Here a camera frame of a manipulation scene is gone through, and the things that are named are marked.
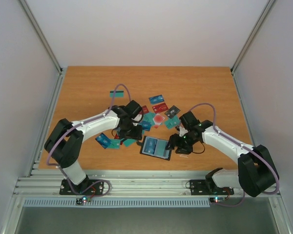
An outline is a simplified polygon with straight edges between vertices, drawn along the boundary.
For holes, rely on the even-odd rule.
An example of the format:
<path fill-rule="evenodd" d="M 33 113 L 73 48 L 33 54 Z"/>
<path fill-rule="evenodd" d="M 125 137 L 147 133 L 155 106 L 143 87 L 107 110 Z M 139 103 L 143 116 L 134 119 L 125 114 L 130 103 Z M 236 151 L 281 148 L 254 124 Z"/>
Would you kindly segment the teal VIP card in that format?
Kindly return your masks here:
<path fill-rule="evenodd" d="M 167 145 L 167 141 L 165 140 L 158 140 L 155 150 L 155 156 L 163 159 L 168 159 L 170 151 L 166 150 L 165 147 Z"/>

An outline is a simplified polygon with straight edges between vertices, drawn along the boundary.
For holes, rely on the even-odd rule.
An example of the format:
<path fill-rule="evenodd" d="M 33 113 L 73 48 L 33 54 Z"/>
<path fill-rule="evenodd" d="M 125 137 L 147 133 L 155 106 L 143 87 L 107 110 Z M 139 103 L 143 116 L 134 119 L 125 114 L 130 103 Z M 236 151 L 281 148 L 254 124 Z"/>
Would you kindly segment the black leather card holder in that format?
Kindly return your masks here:
<path fill-rule="evenodd" d="M 151 136 L 144 136 L 142 141 L 137 141 L 140 146 L 140 154 L 170 161 L 171 150 L 167 150 L 167 140 Z"/>

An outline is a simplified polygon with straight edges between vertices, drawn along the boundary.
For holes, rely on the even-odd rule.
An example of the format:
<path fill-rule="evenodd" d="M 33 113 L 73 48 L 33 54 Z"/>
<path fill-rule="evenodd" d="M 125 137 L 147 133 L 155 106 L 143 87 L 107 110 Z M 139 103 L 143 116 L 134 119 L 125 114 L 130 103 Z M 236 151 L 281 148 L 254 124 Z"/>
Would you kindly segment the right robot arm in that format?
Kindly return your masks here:
<path fill-rule="evenodd" d="M 210 194 L 225 187 L 242 189 L 251 197 L 266 193 L 273 185 L 279 185 L 279 175 L 269 150 L 263 146 L 245 144 L 209 120 L 200 121 L 189 111 L 180 117 L 178 133 L 170 136 L 167 150 L 177 154 L 193 153 L 194 144 L 209 145 L 229 157 L 237 165 L 236 170 L 217 168 L 205 176 Z"/>

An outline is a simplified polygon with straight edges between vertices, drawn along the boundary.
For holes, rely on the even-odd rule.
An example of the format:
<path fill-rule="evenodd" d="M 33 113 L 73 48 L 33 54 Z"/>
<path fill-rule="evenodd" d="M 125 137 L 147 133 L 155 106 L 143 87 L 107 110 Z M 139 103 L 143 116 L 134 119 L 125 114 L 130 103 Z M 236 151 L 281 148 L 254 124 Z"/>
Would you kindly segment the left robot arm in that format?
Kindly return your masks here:
<path fill-rule="evenodd" d="M 111 106 L 105 112 L 84 120 L 61 119 L 44 144 L 49 157 L 57 162 L 77 194 L 88 190 L 88 177 L 78 163 L 82 144 L 107 130 L 117 129 L 120 139 L 142 139 L 142 107 L 134 100 L 126 106 Z"/>

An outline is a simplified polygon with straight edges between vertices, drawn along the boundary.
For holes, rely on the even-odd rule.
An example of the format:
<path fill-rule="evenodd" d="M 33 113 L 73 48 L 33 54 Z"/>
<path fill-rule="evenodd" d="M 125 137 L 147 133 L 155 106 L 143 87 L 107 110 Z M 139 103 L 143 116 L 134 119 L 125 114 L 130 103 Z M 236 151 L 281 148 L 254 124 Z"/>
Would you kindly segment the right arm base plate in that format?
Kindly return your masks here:
<path fill-rule="evenodd" d="M 234 195 L 229 187 L 219 188 L 213 182 L 205 179 L 192 179 L 189 181 L 191 195 Z"/>

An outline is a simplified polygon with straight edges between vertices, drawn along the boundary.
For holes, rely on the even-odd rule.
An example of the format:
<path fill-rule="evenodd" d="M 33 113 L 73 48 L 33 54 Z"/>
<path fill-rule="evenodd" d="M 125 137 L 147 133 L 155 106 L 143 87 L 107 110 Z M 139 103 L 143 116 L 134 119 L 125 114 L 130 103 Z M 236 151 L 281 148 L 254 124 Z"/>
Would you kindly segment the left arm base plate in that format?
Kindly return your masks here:
<path fill-rule="evenodd" d="M 75 193 L 72 191 L 71 186 L 67 179 L 62 180 L 60 185 L 60 195 L 102 195 L 105 182 L 101 180 L 90 179 L 89 181 L 82 182 L 80 185 L 71 183 Z"/>

